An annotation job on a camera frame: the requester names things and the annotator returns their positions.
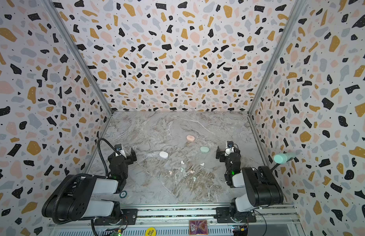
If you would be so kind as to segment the mint green earbud case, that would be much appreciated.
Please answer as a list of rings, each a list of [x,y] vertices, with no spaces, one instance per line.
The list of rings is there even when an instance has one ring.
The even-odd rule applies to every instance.
[[[208,147],[206,147],[206,146],[201,146],[201,147],[200,147],[200,151],[201,151],[202,153],[208,153],[208,152],[210,151],[210,149],[209,149]]]

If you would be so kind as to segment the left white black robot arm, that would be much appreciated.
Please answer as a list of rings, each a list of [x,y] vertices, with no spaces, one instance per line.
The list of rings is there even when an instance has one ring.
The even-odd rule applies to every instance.
[[[93,220],[96,225],[125,221],[126,214],[119,202],[93,199],[94,195],[120,194],[126,185],[128,166],[137,160],[133,149],[129,156],[125,156],[120,145],[115,149],[108,157],[108,176],[67,175],[43,205],[43,217],[57,225],[80,220]]]

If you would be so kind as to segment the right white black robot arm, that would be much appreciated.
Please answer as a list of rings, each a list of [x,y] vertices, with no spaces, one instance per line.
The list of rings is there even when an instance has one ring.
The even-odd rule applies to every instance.
[[[245,194],[232,199],[229,215],[240,220],[258,207],[269,207],[284,202],[283,191],[267,166],[241,167],[241,153],[234,143],[225,150],[217,148],[216,159],[225,164],[224,179],[230,188],[244,188]]]

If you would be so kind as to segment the white earbud case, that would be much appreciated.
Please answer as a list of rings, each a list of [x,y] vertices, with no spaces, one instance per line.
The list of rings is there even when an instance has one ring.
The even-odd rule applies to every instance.
[[[159,153],[159,156],[160,156],[161,158],[167,159],[167,158],[169,157],[169,154],[168,154],[167,152],[165,152],[165,151],[161,151],[161,152]]]

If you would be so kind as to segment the pink earbud case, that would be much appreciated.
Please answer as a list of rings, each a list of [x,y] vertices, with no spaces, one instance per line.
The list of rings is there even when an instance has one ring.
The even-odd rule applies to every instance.
[[[186,139],[187,139],[188,142],[194,142],[195,141],[195,137],[192,136],[192,135],[187,135]]]

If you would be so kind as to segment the mint green microphone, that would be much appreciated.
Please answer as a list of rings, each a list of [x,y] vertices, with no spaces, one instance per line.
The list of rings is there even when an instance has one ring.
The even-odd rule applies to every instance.
[[[275,165],[271,169],[273,172],[278,166],[288,163],[289,161],[293,160],[296,157],[295,153],[289,152],[289,153],[279,153],[274,155],[273,161],[275,162]]]

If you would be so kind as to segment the yellow round sticker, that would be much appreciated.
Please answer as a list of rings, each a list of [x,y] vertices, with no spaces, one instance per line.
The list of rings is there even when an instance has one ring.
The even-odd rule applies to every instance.
[[[145,236],[156,236],[157,231],[154,227],[150,227],[145,231]]]

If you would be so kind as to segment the pink square card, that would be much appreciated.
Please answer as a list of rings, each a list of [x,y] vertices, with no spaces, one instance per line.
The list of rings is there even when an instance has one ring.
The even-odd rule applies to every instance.
[[[188,233],[190,236],[208,235],[208,222],[207,220],[190,220]]]

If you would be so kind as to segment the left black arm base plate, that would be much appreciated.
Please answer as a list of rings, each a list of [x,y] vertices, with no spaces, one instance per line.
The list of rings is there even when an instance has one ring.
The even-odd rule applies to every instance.
[[[95,226],[128,226],[134,225],[138,209],[114,209],[109,216],[99,217],[94,221]]]

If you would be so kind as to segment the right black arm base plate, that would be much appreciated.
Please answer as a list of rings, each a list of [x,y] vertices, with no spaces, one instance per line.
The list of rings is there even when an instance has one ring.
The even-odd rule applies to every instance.
[[[227,207],[217,207],[214,218],[218,223],[255,223],[256,217],[250,211],[238,212],[234,208]]]

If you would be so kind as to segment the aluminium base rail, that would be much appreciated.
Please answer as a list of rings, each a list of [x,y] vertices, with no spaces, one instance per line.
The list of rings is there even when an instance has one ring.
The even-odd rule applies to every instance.
[[[90,221],[75,221],[65,225],[49,224],[47,236],[144,236],[154,227],[157,236],[189,236],[190,220],[207,220],[208,235],[200,236],[303,236],[301,222],[293,205],[257,208],[251,212],[255,223],[218,223],[214,218],[217,207],[225,203],[123,205],[122,209],[138,209],[134,225],[95,226]]]

